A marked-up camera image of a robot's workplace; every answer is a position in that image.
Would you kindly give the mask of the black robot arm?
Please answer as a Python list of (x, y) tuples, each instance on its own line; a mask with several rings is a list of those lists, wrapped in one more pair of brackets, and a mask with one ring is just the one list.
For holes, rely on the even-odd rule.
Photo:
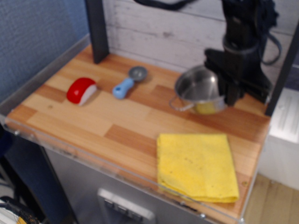
[(272, 0), (224, 0), (226, 32), (223, 51), (205, 50), (205, 66), (218, 76), (225, 103), (233, 106), (245, 93), (266, 103), (272, 84), (261, 65), (274, 64), (282, 46), (270, 33), (278, 13)]

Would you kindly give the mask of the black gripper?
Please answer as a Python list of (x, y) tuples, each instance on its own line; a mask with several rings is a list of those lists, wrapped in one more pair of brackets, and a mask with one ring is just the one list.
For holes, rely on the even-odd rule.
[(234, 106), (245, 93), (269, 102), (272, 84), (262, 71), (257, 50), (244, 54), (206, 49), (205, 56), (204, 65), (218, 76), (218, 87), (228, 106)]

